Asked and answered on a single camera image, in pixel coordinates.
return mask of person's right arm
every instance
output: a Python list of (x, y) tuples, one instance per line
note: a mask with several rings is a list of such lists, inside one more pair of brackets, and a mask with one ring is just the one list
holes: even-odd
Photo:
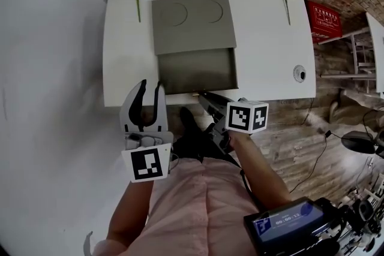
[(248, 179), (252, 193), (269, 210), (292, 200), (286, 184), (268, 164), (248, 134), (229, 131), (230, 145), (235, 150)]

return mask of white cube with marker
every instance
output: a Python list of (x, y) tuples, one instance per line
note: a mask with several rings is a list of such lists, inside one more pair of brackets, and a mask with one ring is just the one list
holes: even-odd
[(268, 107), (261, 101), (231, 101), (227, 104), (226, 129), (248, 134), (266, 129)]

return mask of beige cloth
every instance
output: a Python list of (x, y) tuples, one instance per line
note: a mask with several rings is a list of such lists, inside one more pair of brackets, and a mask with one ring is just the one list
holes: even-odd
[(365, 125), (374, 132), (379, 132), (384, 127), (384, 111), (375, 111), (345, 95), (340, 95), (340, 105), (331, 110), (329, 123), (355, 126), (363, 124), (363, 117)]
[(227, 161), (180, 159), (155, 181), (148, 222), (129, 249), (104, 240), (93, 256), (256, 255), (243, 217), (258, 211), (239, 172)]

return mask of circular mark on box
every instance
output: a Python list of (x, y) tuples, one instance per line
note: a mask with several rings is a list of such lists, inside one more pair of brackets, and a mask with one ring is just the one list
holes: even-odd
[(201, 6), (202, 19), (206, 23), (217, 23), (224, 14), (223, 7), (215, 0), (208, 0)]
[(179, 2), (167, 4), (161, 11), (161, 20), (168, 26), (180, 26), (186, 21), (187, 17), (187, 8)]
[(307, 73), (305, 72), (305, 68), (302, 65), (296, 65), (293, 69), (293, 77), (297, 82), (303, 82)]

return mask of gray box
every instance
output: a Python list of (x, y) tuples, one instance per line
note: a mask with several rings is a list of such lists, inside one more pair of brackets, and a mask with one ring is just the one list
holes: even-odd
[(152, 22), (166, 94), (238, 88), (229, 0), (154, 0)]

